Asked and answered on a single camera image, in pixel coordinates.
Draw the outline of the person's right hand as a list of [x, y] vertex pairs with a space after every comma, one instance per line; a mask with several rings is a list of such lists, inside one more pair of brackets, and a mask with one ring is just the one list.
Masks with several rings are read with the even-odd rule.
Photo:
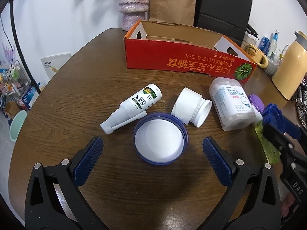
[[284, 200], [281, 202], [281, 221], [284, 222], [292, 216], [299, 206], [292, 193], [288, 192]]

